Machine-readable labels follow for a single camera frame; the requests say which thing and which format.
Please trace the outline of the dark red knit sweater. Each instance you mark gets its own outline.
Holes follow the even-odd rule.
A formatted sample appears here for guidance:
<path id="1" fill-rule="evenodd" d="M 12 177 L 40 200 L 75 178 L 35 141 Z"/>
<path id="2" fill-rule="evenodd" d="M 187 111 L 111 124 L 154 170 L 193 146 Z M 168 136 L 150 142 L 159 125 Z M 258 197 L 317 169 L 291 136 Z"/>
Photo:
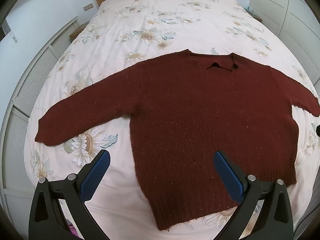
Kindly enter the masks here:
<path id="1" fill-rule="evenodd" d="M 235 207 L 213 168 L 225 152 L 264 181 L 296 183 L 292 107 L 319 116 L 318 99 L 282 72 L 245 57 L 184 50 L 139 62 L 50 107 L 36 142 L 56 146 L 130 118 L 140 188 L 159 230 Z"/>

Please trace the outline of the white radiator cover panel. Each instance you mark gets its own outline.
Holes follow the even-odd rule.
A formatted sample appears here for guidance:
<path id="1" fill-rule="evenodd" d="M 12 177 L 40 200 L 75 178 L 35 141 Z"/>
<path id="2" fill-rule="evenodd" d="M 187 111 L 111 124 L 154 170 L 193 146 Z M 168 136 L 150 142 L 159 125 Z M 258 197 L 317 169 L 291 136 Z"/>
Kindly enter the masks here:
<path id="1" fill-rule="evenodd" d="M 36 54 L 20 78 L 1 128 L 1 206 L 14 229 L 28 235 L 34 187 L 24 167 L 28 119 L 46 77 L 71 44 L 77 18 L 63 26 Z"/>

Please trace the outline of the white wardrobe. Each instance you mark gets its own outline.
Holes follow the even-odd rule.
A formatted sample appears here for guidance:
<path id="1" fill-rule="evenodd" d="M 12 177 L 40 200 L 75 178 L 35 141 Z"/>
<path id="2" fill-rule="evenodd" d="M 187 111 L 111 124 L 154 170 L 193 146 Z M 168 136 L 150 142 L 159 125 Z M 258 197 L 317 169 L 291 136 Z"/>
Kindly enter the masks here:
<path id="1" fill-rule="evenodd" d="M 319 81 L 319 22 L 304 0 L 250 0 L 249 7 Z"/>

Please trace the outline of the right wooden nightstand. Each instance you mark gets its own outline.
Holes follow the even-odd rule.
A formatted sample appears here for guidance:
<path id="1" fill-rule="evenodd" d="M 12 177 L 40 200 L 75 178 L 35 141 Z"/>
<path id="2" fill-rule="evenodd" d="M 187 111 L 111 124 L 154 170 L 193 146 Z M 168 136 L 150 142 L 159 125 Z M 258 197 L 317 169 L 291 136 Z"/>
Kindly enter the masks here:
<path id="1" fill-rule="evenodd" d="M 248 13 L 257 21 L 259 21 L 260 23 L 263 22 L 263 20 L 261 19 L 261 17 L 259 15 L 257 15 L 252 8 L 248 7 Z"/>

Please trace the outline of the wooden nightstand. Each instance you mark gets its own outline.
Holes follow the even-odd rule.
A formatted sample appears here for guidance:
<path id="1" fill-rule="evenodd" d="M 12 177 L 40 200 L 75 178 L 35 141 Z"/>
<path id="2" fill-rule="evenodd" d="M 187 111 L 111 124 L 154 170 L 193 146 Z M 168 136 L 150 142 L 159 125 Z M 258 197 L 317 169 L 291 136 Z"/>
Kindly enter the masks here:
<path id="1" fill-rule="evenodd" d="M 88 22 L 80 25 L 75 31 L 73 31 L 71 35 L 69 35 L 70 40 L 74 41 L 77 38 L 77 36 L 85 29 L 87 25 L 88 25 Z"/>
<path id="2" fill-rule="evenodd" d="M 261 17 L 259 15 L 257 15 L 252 8 L 248 7 L 248 13 L 257 21 L 259 21 L 260 23 L 263 22 L 263 20 L 261 19 Z"/>

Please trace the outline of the left wooden nightstand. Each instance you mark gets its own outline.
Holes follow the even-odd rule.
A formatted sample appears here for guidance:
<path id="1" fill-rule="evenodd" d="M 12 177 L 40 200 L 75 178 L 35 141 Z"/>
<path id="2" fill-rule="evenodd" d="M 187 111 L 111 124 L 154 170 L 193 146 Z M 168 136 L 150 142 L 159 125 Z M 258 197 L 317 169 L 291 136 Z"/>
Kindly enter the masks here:
<path id="1" fill-rule="evenodd" d="M 70 40 L 74 41 L 77 38 L 77 36 L 85 29 L 87 25 L 88 25 L 88 22 L 80 25 L 75 31 L 73 31 L 71 35 L 69 35 Z"/>

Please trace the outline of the floral white bed duvet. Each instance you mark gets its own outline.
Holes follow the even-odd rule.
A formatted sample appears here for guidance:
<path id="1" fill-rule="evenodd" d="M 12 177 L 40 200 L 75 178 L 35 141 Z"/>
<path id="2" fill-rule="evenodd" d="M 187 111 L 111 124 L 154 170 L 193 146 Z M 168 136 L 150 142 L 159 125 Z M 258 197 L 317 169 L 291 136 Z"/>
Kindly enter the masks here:
<path id="1" fill-rule="evenodd" d="M 111 239 L 214 239 L 235 207 L 159 230 L 138 183 L 130 141 L 130 118 L 122 116 L 56 145 L 36 142 L 39 120 L 50 107 L 139 62 L 189 50 L 235 53 L 272 67 L 319 96 L 305 70 L 263 24 L 236 0 L 106 0 L 49 73 L 31 112 L 24 145 L 26 173 L 33 184 L 66 178 L 107 150 L 111 164 L 93 198 L 90 214 Z M 287 185 L 293 221 L 310 203 L 319 169 L 319 116 L 297 106 L 296 183 Z"/>

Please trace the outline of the left wall switch plate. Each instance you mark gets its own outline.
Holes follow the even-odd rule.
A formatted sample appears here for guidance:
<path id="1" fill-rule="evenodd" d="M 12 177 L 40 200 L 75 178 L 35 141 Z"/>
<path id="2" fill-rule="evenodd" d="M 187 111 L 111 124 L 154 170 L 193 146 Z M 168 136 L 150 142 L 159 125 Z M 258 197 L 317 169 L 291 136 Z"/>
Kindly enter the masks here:
<path id="1" fill-rule="evenodd" d="M 90 3 L 90 4 L 86 5 L 86 6 L 84 6 L 83 9 L 84 9 L 84 11 L 88 11 L 89 9 L 92 9 L 93 7 L 94 7 L 93 4 Z"/>

